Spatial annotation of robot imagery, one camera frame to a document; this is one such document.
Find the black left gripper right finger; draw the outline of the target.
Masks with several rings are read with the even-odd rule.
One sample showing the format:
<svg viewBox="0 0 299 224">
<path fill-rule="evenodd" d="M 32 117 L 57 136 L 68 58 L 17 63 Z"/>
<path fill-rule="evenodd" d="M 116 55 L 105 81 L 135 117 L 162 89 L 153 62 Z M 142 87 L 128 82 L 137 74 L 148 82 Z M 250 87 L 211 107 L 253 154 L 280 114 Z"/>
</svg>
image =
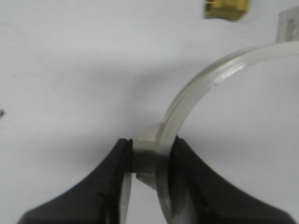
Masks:
<svg viewBox="0 0 299 224">
<path fill-rule="evenodd" d="M 238 189 L 176 138 L 170 155 L 174 224 L 293 224 L 285 211 Z"/>
</svg>

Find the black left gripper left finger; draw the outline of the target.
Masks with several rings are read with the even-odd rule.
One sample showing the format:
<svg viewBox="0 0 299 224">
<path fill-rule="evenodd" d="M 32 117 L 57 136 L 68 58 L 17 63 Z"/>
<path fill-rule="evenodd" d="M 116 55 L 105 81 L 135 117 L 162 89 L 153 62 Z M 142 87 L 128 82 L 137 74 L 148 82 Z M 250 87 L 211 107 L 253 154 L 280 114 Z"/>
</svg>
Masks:
<svg viewBox="0 0 299 224">
<path fill-rule="evenodd" d="M 131 191 L 132 140 L 119 139 L 81 182 L 36 208 L 20 224 L 124 224 Z"/>
</svg>

